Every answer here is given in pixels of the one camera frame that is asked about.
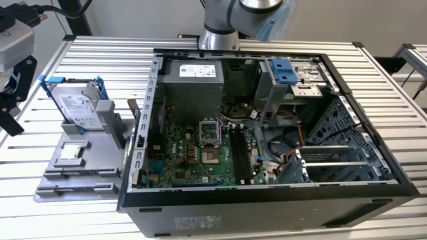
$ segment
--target side panel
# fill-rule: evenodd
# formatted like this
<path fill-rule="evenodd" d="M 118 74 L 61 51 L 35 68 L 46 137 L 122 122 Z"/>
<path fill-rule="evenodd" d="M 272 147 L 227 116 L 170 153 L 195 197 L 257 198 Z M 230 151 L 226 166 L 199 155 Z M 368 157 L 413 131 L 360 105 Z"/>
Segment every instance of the side panel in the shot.
<path fill-rule="evenodd" d="M 127 208 L 146 237 L 296 231 L 344 219 L 354 226 L 406 201 L 370 198 Z"/>

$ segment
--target white label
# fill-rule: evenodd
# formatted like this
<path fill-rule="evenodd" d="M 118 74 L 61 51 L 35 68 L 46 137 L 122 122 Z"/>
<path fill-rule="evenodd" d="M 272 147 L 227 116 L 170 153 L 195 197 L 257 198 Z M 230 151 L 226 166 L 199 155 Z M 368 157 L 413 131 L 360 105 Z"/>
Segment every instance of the white label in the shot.
<path fill-rule="evenodd" d="M 91 99 L 85 95 L 61 94 L 61 102 L 74 123 L 87 130 L 103 129 Z"/>
<path fill-rule="evenodd" d="M 257 119 L 258 115 L 260 115 L 260 112 L 257 110 L 253 110 L 252 118 Z"/>
<path fill-rule="evenodd" d="M 174 217 L 174 222 L 178 230 L 217 229 L 221 227 L 222 215 Z"/>
<path fill-rule="evenodd" d="M 215 65 L 181 65 L 181 77 L 215 78 Z"/>

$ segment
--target green motherboard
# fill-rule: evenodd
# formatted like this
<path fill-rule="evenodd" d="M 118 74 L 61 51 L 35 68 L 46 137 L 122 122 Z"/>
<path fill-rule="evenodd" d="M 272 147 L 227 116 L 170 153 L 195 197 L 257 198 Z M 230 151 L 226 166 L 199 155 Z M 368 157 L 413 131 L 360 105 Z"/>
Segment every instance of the green motherboard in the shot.
<path fill-rule="evenodd" d="M 153 183 L 154 188 L 236 186 L 234 149 L 229 127 L 222 128 L 222 143 L 217 147 L 199 146 L 199 126 L 170 126 L 167 151 L 163 156 L 163 171 Z M 254 164 L 260 153 L 256 132 L 246 127 L 244 132 L 248 161 L 252 166 L 252 184 L 266 184 L 262 164 Z M 202 136 L 217 137 L 217 128 L 203 131 Z"/>

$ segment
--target white wall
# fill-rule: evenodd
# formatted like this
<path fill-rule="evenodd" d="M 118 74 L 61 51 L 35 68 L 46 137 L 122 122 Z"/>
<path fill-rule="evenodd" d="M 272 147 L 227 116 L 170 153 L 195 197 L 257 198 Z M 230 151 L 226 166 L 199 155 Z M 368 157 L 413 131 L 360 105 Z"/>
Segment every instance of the white wall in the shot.
<path fill-rule="evenodd" d="M 95 0 L 86 17 L 97 36 L 177 38 L 205 29 L 199 0 Z"/>
<path fill-rule="evenodd" d="M 427 0 L 298 0 L 288 40 L 364 42 L 376 55 L 427 42 Z M 199 35 L 199 0 L 95 0 L 87 11 L 98 36 L 175 38 Z"/>
<path fill-rule="evenodd" d="M 402 43 L 427 43 L 426 13 L 427 0 L 300 0 L 286 39 L 358 41 L 392 56 Z"/>

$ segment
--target aluminum extrusion table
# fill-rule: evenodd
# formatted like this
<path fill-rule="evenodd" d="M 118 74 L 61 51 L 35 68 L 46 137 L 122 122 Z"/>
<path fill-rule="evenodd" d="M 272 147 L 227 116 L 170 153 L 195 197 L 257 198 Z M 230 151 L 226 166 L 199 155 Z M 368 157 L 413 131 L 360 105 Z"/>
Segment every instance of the aluminum extrusion table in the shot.
<path fill-rule="evenodd" d="M 106 81 L 117 112 L 133 118 L 127 98 L 145 101 L 154 48 L 197 49 L 195 39 L 78 37 L 65 41 L 43 74 Z M 364 47 L 346 42 L 242 40 L 245 51 L 325 53 L 402 164 L 422 197 L 353 228 L 261 232 L 191 239 L 402 240 L 427 238 L 427 115 Z M 145 239 L 117 200 L 34 202 L 41 176 L 62 136 L 62 115 L 35 85 L 21 105 L 17 137 L 0 133 L 0 240 Z"/>

